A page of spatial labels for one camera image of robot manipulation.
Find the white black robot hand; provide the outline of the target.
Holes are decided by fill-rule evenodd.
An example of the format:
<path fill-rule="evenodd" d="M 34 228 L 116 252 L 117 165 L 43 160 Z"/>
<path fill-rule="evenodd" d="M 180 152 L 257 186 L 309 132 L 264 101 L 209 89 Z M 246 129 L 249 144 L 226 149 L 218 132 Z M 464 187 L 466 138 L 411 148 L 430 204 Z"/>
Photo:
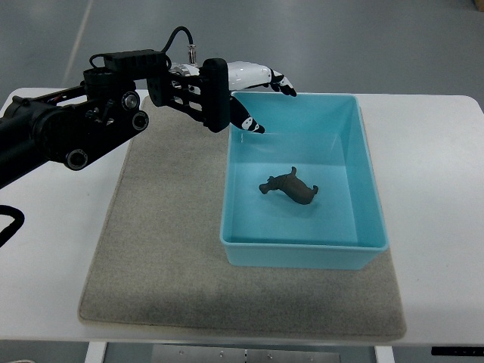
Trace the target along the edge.
<path fill-rule="evenodd" d="M 284 74 L 261 64 L 227 63 L 213 58 L 204 62 L 200 75 L 208 78 L 201 88 L 201 107 L 203 125 L 211 132 L 220 132 L 229 125 L 247 132 L 265 132 L 265 128 L 233 96 L 235 91 L 263 86 L 283 95 L 296 96 L 295 88 Z"/>

